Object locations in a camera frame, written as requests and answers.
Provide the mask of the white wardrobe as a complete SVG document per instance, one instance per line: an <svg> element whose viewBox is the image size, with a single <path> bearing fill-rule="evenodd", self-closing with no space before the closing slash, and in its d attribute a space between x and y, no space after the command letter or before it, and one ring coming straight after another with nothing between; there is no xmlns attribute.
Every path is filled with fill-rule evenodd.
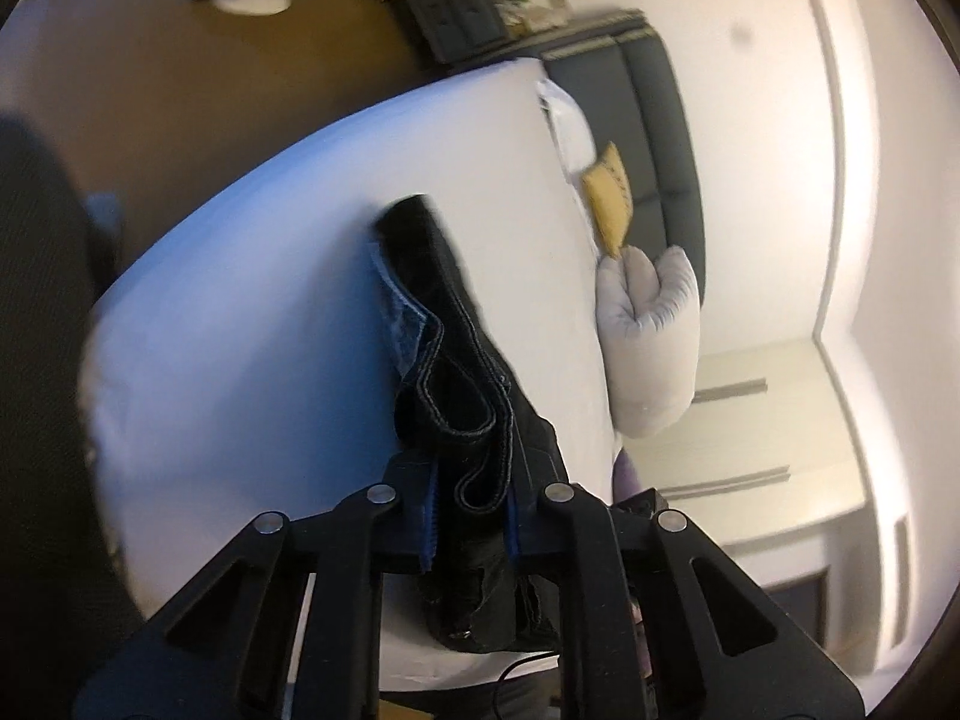
<svg viewBox="0 0 960 720"><path fill-rule="evenodd" d="M913 601L905 473L884 410L854 405L815 341L706 356L685 415L625 447L758 585L815 593L805 617L843 668L892 661Z"/></svg>

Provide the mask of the black denim pants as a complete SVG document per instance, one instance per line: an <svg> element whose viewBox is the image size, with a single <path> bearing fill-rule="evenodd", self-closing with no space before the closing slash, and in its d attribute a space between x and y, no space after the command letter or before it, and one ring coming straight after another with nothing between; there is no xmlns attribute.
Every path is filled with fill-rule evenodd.
<svg viewBox="0 0 960 720"><path fill-rule="evenodd" d="M485 332L427 197L387 206L370 252L397 376L389 465L438 473L436 557L415 571L428 631L456 652L558 649L558 598L517 577L506 548L508 494L537 499L565 479L555 429Z"/></svg>

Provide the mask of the grey white pillow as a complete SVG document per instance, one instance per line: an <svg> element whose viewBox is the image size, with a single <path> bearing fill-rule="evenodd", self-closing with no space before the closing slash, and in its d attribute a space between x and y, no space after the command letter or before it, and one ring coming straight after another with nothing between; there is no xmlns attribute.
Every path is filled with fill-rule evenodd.
<svg viewBox="0 0 960 720"><path fill-rule="evenodd" d="M674 245L657 259L627 247L597 268L596 320L613 426L654 436L685 415L697 390L700 288Z"/></svg>

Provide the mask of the yellow pillow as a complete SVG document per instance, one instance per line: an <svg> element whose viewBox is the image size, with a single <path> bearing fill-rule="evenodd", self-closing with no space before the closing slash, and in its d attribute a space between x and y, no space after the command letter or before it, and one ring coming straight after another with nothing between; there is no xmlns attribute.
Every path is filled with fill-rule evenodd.
<svg viewBox="0 0 960 720"><path fill-rule="evenodd" d="M633 195L615 143L610 142L601 157L583 172L581 184L602 249L612 259L619 259L633 220Z"/></svg>

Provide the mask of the dark bedside cabinet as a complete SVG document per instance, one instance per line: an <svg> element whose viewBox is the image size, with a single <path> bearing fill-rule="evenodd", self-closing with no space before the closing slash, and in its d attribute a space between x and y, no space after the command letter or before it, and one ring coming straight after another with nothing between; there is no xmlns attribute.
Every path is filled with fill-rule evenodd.
<svg viewBox="0 0 960 720"><path fill-rule="evenodd" d="M470 62L511 41L496 0L391 0L391 7L428 67Z"/></svg>

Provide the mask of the dark grey headboard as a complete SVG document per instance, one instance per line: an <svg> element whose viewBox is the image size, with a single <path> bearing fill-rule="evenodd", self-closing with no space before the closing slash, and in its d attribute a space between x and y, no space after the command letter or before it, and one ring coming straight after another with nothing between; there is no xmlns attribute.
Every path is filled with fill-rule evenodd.
<svg viewBox="0 0 960 720"><path fill-rule="evenodd" d="M669 52L643 18L547 47L548 76L573 96L601 148L619 149L633 220L626 242L657 257L685 252L706 286L700 179Z"/></svg>

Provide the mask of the purple pillow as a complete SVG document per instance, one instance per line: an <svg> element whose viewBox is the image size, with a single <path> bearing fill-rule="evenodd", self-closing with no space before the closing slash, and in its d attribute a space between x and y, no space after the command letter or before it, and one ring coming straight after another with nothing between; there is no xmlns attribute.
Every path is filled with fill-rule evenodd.
<svg viewBox="0 0 960 720"><path fill-rule="evenodd" d="M643 492L643 483L636 470L636 463L631 460L630 454L622 449L613 463L612 493L613 504L630 504Z"/></svg>

